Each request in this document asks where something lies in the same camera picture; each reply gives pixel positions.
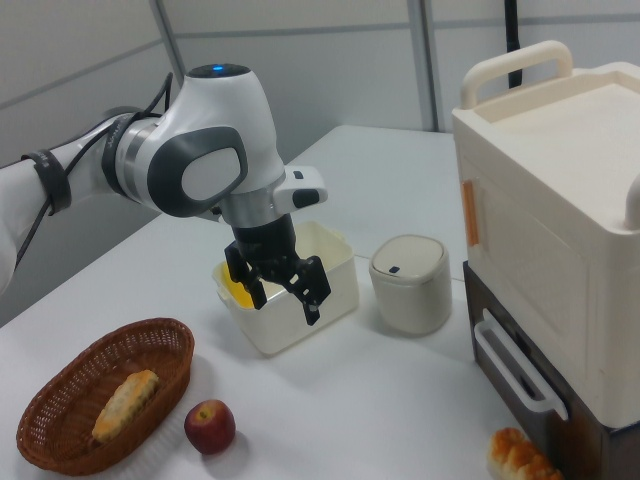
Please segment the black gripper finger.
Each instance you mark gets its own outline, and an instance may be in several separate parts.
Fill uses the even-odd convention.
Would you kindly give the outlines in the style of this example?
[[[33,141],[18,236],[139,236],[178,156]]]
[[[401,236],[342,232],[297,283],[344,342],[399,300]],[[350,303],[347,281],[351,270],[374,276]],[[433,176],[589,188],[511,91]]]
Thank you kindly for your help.
[[[229,292],[241,307],[261,309],[267,299],[259,275],[244,259],[237,245],[229,245],[224,253],[224,278]]]
[[[318,256],[297,258],[290,263],[286,289],[302,304],[308,326],[320,319],[319,308],[331,294],[331,287],[322,260]]]

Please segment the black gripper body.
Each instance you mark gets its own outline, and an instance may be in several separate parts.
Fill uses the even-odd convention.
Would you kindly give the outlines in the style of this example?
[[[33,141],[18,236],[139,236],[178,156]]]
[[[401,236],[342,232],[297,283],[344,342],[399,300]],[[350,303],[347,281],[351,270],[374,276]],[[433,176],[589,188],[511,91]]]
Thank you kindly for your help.
[[[296,252],[296,235],[292,218],[285,214],[279,219],[258,227],[232,228],[244,259],[260,279],[286,288],[290,263],[300,258]]]

